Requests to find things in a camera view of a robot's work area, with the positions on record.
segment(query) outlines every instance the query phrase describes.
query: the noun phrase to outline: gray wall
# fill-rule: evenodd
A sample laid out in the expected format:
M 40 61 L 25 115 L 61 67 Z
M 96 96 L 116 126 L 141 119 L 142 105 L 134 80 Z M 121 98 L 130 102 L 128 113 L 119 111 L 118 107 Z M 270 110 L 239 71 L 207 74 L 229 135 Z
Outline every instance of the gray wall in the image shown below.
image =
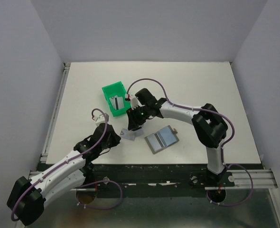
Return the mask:
M 269 0 L 233 62 L 263 162 L 280 189 L 280 1 Z
M 31 0 L 66 61 L 232 61 L 266 0 Z
M 63 64 L 29 0 L 0 0 L 0 228 L 17 178 L 35 167 Z

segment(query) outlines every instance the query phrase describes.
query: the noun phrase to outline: gray floor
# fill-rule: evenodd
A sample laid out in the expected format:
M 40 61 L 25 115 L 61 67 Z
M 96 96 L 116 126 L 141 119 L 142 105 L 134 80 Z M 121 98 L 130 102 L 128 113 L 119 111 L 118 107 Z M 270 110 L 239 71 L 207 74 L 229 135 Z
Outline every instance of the gray floor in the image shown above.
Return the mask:
M 244 199 L 247 190 L 227 192 L 226 203 Z M 115 199 L 98 199 L 101 206 Z M 112 210 L 77 207 L 75 193 L 54 201 L 29 228 L 279 228 L 268 190 L 255 190 L 252 198 L 237 207 L 218 207 L 207 199 L 125 198 Z

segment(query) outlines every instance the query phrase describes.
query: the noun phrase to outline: white tabletop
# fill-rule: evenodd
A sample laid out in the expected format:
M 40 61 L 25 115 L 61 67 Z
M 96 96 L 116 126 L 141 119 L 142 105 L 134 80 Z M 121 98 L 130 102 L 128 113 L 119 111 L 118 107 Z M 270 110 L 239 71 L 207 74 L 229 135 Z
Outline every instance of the white tabletop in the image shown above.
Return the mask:
M 234 124 L 236 135 L 224 148 L 226 163 L 261 163 L 250 126 L 228 62 L 89 62 L 72 63 L 48 149 L 47 163 L 68 154 L 74 145 L 91 135 L 96 126 L 91 110 L 100 108 L 110 116 L 117 134 L 127 128 L 127 115 L 113 117 L 102 87 L 122 81 L 127 89 L 140 78 L 161 82 L 174 103 L 203 106 L 211 103 Z M 158 84 L 141 81 L 130 93 L 147 88 L 157 98 L 164 97 Z M 170 125 L 180 141 L 153 154 L 144 137 Z M 121 139 L 118 146 L 94 160 L 95 164 L 201 164 L 207 163 L 205 147 L 192 125 L 172 119 L 154 118 L 144 124 L 144 135 L 135 141 Z

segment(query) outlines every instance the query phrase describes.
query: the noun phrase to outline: green box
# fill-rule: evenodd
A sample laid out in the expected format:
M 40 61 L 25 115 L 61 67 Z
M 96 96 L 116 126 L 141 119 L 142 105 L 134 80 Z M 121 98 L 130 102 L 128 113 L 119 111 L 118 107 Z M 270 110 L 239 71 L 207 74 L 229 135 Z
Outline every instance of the green box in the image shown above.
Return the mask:
M 110 107 L 113 116 L 123 115 L 126 113 L 126 110 L 128 110 L 131 107 L 130 103 L 125 101 L 126 90 L 122 82 L 117 82 L 111 85 L 107 85 L 105 87 L 102 87 L 102 90 L 104 92 L 105 99 Z M 123 98 L 124 108 L 119 110 L 114 109 L 110 101 L 110 98 L 116 95 L 121 96 Z

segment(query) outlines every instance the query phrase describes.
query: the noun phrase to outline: purple cable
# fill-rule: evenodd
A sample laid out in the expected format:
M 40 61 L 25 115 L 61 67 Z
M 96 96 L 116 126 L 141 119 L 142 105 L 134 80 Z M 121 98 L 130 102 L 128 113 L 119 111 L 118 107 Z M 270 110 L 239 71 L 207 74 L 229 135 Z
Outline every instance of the purple cable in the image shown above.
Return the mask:
M 78 200 L 79 204 L 82 205 L 82 206 L 85 206 L 87 208 L 98 209 L 98 210 L 109 210 L 109 209 L 113 209 L 113 208 L 119 206 L 119 204 L 121 204 L 122 200 L 123 200 L 123 192 L 122 192 L 122 188 L 120 187 L 120 185 L 117 182 L 114 182 L 112 180 L 99 180 L 99 181 L 96 181 L 96 182 L 93 182 L 93 183 L 90 183 L 90 184 L 82 185 L 79 188 L 87 187 L 87 186 L 90 186 L 90 185 L 93 185 L 93 184 L 98 184 L 98 183 L 105 183 L 105 182 L 113 183 L 113 184 L 115 184 L 119 188 L 119 190 L 120 190 L 120 198 L 119 198 L 117 203 L 115 203 L 114 205 L 112 205 L 110 207 L 100 208 L 100 207 L 90 206 L 88 204 L 82 204 L 80 202 L 80 200 L 79 200 L 79 196 L 77 195 L 77 200 Z
M 162 90 L 163 90 L 163 93 L 164 93 L 164 96 L 165 96 L 167 102 L 169 102 L 172 106 L 175 106 L 175 107 L 177 107 L 177 108 L 184 108 L 184 109 L 192 110 L 192 111 L 203 111 L 203 112 L 207 112 L 207 113 L 212 113 L 212 114 L 215 114 L 215 115 L 218 115 L 218 116 L 224 118 L 224 119 L 230 124 L 230 126 L 231 126 L 231 128 L 232 128 L 232 135 L 230 136 L 230 138 L 228 138 L 226 141 L 224 141 L 224 142 L 222 143 L 221 147 L 220 147 L 221 162 L 225 164 L 225 162 L 224 162 L 224 149 L 223 149 L 223 146 L 224 146 L 225 144 L 227 144 L 230 140 L 232 140 L 233 137 L 235 136 L 235 128 L 234 128 L 234 125 L 233 125 L 232 121 L 230 121 L 229 118 L 227 118 L 225 115 L 223 115 L 223 114 L 221 114 L 221 113 L 218 113 L 218 112 L 214 112 L 214 111 L 212 111 L 212 110 L 207 110 L 207 109 L 203 109 L 203 108 L 192 108 L 192 107 L 186 107 L 186 106 L 174 104 L 173 102 L 171 102 L 171 101 L 169 100 L 168 95 L 167 95 L 167 92 L 165 91 L 164 86 L 163 86 L 159 81 L 157 81 L 157 80 L 155 80 L 155 79 L 152 79 L 152 78 L 141 78 L 141 79 L 138 79 L 138 80 L 134 81 L 134 82 L 130 85 L 130 87 L 127 89 L 127 94 L 129 94 L 129 91 L 130 91 L 131 87 L 132 87 L 136 82 L 143 81 L 143 80 L 149 80 L 149 81 L 153 81 L 153 82 L 158 83 L 159 86 L 161 86 L 161 88 L 162 88 Z M 229 166 L 225 165 L 225 167 L 226 167 L 226 169 L 230 169 L 230 167 L 231 167 L 231 166 L 234 166 L 234 165 L 235 165 L 235 166 L 238 166 L 238 167 L 240 167 L 240 168 L 242 168 L 242 169 L 244 169 L 244 170 L 246 171 L 246 173 L 249 175 L 250 180 L 251 180 L 251 186 L 252 186 L 252 187 L 251 187 L 251 192 L 250 192 L 250 194 L 247 196 L 247 198 L 245 198 L 243 201 L 241 201 L 241 202 L 239 202 L 239 203 L 235 203 L 235 204 L 220 204 L 219 206 L 224 206 L 224 207 L 237 206 L 237 205 L 240 205 L 240 204 L 246 202 L 246 201 L 252 196 L 254 185 L 253 185 L 253 179 L 252 179 L 250 173 L 249 173 L 243 166 L 241 166 L 241 165 L 239 165 L 239 164 L 230 164 Z M 209 198 L 208 191 L 206 191 L 206 197 L 209 199 L 209 201 L 211 201 L 211 199 Z
M 101 142 L 101 140 L 103 139 L 103 137 L 105 136 L 105 133 L 106 133 L 106 130 L 107 130 L 107 117 L 106 117 L 105 113 L 104 113 L 101 109 L 99 109 L 99 108 L 94 108 L 94 109 L 92 110 L 92 117 L 94 117 L 94 115 L 93 115 L 94 111 L 99 111 L 100 113 L 102 113 L 102 115 L 103 115 L 104 118 L 105 118 L 105 127 L 104 127 L 104 131 L 103 131 L 103 133 L 102 133 L 100 139 L 99 139 L 91 148 L 89 148 L 87 151 L 84 151 L 83 153 L 78 154 L 78 155 L 76 155 L 76 156 L 74 156 L 74 157 L 68 159 L 68 162 L 70 162 L 70 161 L 72 161 L 73 159 L 76 159 L 76 158 L 81 157 L 81 156 L 83 156 L 84 154 L 88 153 L 88 152 L 89 152 L 90 150 L 92 150 L 96 145 L 98 145 L 98 144 Z M 49 172 L 47 172 L 44 176 L 42 176 L 42 178 L 45 179 L 47 176 L 49 176 L 51 173 L 53 173 L 54 171 L 56 171 L 57 169 L 59 169 L 60 167 L 62 167 L 62 166 L 65 165 L 65 164 L 67 164 L 66 161 L 64 161 L 64 162 L 62 162 L 62 163 L 60 163 L 60 164 L 58 164 L 58 165 L 55 166 L 53 169 L 51 169 Z M 11 212 L 11 220 L 12 220 L 12 221 L 14 221 L 14 222 L 19 221 L 18 218 L 15 218 L 15 212 L 16 212 L 16 209 L 17 209 L 17 207 L 18 207 L 18 204 L 21 202 L 21 200 L 23 199 L 23 197 L 24 197 L 33 187 L 35 187 L 35 186 L 36 186 L 37 184 L 39 184 L 39 183 L 40 183 L 40 180 L 37 180 L 37 181 L 36 181 L 35 183 L 33 183 L 28 189 L 26 189 L 26 191 L 23 192 L 23 194 L 18 198 L 18 200 L 17 200 L 17 202 L 16 202 L 16 204 L 15 204 L 15 206 L 13 207 L 12 212 Z

